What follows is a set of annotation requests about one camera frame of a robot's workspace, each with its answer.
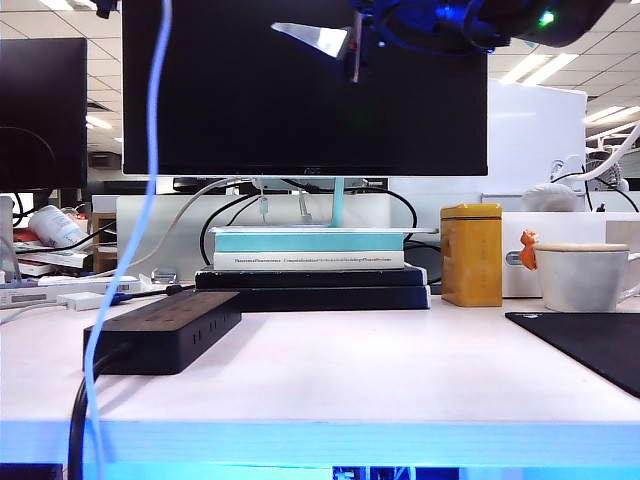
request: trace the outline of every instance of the black monitor screen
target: black monitor screen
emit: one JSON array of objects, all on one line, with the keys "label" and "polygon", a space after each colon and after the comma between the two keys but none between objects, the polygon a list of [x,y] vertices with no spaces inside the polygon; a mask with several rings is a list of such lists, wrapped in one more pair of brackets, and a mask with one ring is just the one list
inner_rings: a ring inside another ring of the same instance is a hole
[{"label": "black monitor screen", "polygon": [[0,191],[83,187],[86,113],[84,38],[0,40]]},{"label": "black monitor screen", "polygon": [[[159,4],[123,2],[125,173],[147,169]],[[353,21],[348,0],[174,2],[160,173],[486,175],[486,56],[410,51],[371,34],[354,83],[351,55],[336,60],[271,28]]]}]

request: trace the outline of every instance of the white desk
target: white desk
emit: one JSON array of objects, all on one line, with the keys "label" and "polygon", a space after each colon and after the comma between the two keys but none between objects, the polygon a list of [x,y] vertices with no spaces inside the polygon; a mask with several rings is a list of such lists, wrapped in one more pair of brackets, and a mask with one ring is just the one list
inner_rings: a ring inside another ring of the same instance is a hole
[{"label": "white desk", "polygon": [[[103,377],[107,457],[640,465],[640,400],[503,316],[540,310],[539,300],[501,309],[433,303],[430,311],[247,314],[179,375]],[[639,299],[623,305],[640,310]],[[0,328],[0,462],[65,463],[81,331],[94,315],[47,308]]]}]

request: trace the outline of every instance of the mouse pad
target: mouse pad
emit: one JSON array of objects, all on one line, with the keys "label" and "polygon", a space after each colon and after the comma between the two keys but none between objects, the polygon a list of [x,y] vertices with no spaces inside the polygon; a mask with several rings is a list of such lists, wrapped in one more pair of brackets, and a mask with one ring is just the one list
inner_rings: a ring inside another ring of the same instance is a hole
[{"label": "mouse pad", "polygon": [[640,398],[640,313],[509,312],[505,316]]}]

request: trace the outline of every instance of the power strip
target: power strip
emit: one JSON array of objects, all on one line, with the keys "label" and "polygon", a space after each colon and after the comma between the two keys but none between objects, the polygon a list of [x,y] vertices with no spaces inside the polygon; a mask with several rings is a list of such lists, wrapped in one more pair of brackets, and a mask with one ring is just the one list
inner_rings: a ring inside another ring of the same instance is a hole
[{"label": "power strip", "polygon": [[[114,375],[173,375],[240,322],[236,292],[185,290],[107,320],[95,358],[128,346],[104,371]],[[91,327],[84,331],[86,348]]]},{"label": "power strip", "polygon": [[[70,279],[70,283],[0,288],[0,309],[16,308],[55,301],[58,295],[69,293],[93,292],[103,294],[109,286],[110,278],[93,278],[88,280]],[[127,277],[120,282],[119,292],[138,293],[142,290],[142,283],[134,277]]]}]

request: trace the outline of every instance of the white bottle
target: white bottle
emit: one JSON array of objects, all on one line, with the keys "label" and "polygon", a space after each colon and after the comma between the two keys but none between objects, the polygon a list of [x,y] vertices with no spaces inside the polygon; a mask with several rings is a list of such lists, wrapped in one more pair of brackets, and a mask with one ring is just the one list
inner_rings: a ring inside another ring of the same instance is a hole
[{"label": "white bottle", "polygon": [[29,230],[35,233],[43,245],[68,247],[85,238],[87,234],[53,205],[41,208],[29,219]]}]

